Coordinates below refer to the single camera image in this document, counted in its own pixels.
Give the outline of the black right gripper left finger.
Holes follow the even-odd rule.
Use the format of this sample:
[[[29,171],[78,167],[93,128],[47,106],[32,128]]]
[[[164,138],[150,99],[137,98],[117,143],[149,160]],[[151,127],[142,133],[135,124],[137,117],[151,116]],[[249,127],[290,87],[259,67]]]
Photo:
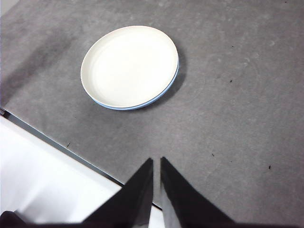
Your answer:
[[[89,215],[87,224],[148,224],[153,199],[153,160],[148,158],[126,184]]]

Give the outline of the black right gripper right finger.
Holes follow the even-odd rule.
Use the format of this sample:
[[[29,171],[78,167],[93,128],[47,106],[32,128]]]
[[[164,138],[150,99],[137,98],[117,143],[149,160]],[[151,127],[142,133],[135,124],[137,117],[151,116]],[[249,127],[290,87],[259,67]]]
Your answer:
[[[166,228],[235,224],[233,219],[196,191],[165,157],[161,158],[161,200]]]

